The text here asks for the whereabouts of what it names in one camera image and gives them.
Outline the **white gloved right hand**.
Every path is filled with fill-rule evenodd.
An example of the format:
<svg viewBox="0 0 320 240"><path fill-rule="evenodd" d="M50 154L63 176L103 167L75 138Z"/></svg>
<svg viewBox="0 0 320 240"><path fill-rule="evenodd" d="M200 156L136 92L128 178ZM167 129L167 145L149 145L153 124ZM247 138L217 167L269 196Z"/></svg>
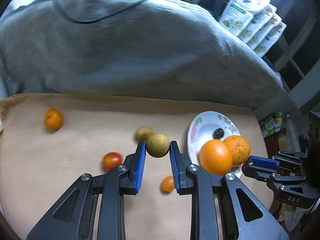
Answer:
<svg viewBox="0 0 320 240"><path fill-rule="evenodd" d="M273 201L274 215L277 221L283 226L287 232L291 232L298 225L301 218L308 214L311 208L304 209L293 205L285 204L277 200Z"/></svg>

